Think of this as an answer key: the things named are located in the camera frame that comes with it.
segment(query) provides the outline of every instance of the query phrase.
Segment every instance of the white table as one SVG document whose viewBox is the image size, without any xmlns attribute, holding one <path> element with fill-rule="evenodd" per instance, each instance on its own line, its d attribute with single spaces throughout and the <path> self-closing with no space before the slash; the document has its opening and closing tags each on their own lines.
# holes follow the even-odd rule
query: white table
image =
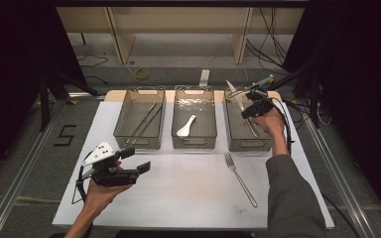
<svg viewBox="0 0 381 238">
<path fill-rule="evenodd" d="M 135 169 L 151 161 L 151 169 L 140 175 L 137 183 L 130 189 L 118 195 L 97 217 L 94 225 L 154 230 L 255 231 L 267 228 L 269 183 L 265 162 L 271 157 L 271 151 L 231 153 L 237 171 L 259 204 L 255 208 L 224 160 L 228 147 L 221 102 L 215 102 L 215 148 L 176 150 L 171 137 L 173 102 L 169 98 L 171 92 L 166 107 L 162 148 L 158 151 L 138 151 L 135 156 L 123 160 L 122 163 L 124 169 Z M 78 170 L 85 156 L 103 140 L 119 150 L 112 134 L 121 107 L 122 102 L 100 103 L 55 216 L 54 225 L 71 226 L 82 208 L 82 202 L 71 204 L 71 201 Z M 301 175 L 313 187 L 326 227 L 331 229 L 334 224 L 320 195 L 296 129 L 291 124 L 292 139 L 295 141 L 292 157 Z"/>
</svg>

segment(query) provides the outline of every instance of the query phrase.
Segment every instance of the spoon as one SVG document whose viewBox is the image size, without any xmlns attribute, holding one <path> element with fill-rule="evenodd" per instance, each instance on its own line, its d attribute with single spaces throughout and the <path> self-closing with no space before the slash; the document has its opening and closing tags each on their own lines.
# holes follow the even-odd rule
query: spoon
<svg viewBox="0 0 381 238">
<path fill-rule="evenodd" d="M 192 115 L 188 123 L 176 133 L 179 137 L 186 137 L 190 134 L 191 122 L 195 117 L 195 115 Z"/>
</svg>

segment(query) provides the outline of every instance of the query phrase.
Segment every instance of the tray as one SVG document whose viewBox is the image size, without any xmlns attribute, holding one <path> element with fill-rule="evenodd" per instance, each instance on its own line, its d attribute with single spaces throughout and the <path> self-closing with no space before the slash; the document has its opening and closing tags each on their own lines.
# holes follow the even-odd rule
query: tray
<svg viewBox="0 0 381 238">
<path fill-rule="evenodd" d="M 213 149 L 217 136 L 214 91 L 210 86 L 176 86 L 172 138 L 175 149 Z M 187 137 L 178 137 L 192 115 Z"/>
<path fill-rule="evenodd" d="M 271 138 L 264 132 L 262 128 L 254 125 L 259 132 L 259 137 L 253 136 L 246 121 L 241 115 L 241 110 L 234 97 L 230 97 L 230 89 L 224 91 L 223 109 L 225 129 L 227 131 L 228 150 L 230 152 L 245 151 L 269 151 L 271 150 Z M 252 101 L 242 93 L 242 101 L 244 107 L 252 104 Z"/>
<path fill-rule="evenodd" d="M 126 91 L 113 136 L 120 148 L 161 148 L 166 93 L 157 87 L 130 87 Z"/>
</svg>

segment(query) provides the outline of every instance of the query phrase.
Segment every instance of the sleeve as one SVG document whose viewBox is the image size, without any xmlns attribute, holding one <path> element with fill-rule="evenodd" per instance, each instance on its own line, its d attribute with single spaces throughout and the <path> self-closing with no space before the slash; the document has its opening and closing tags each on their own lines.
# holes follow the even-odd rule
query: sleeve
<svg viewBox="0 0 381 238">
<path fill-rule="evenodd" d="M 326 237 L 326 227 L 317 196 L 300 175 L 293 159 L 274 156 L 266 163 L 268 233 L 270 237 Z"/>
</svg>

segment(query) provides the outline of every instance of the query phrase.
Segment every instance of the fork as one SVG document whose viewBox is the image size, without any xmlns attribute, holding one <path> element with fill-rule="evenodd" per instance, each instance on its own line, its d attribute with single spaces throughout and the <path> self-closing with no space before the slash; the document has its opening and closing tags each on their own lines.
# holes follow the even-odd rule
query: fork
<svg viewBox="0 0 381 238">
<path fill-rule="evenodd" d="M 256 202 L 255 198 L 253 198 L 252 194 L 250 193 L 249 189 L 247 188 L 247 186 L 245 185 L 245 183 L 243 182 L 242 178 L 240 177 L 240 175 L 237 173 L 237 169 L 236 169 L 236 166 L 234 165 L 234 162 L 233 162 L 233 159 L 231 158 L 231 155 L 230 153 L 225 153 L 224 154 L 224 157 L 225 157 L 225 161 L 227 162 L 227 166 L 228 168 L 234 172 L 234 174 L 237 176 L 237 178 L 239 179 L 240 181 L 240 184 L 243 186 L 243 189 L 244 191 L 246 192 L 246 195 L 247 197 L 249 198 L 250 202 L 252 202 L 252 205 L 254 207 L 257 207 L 258 206 L 258 203 Z"/>
</svg>

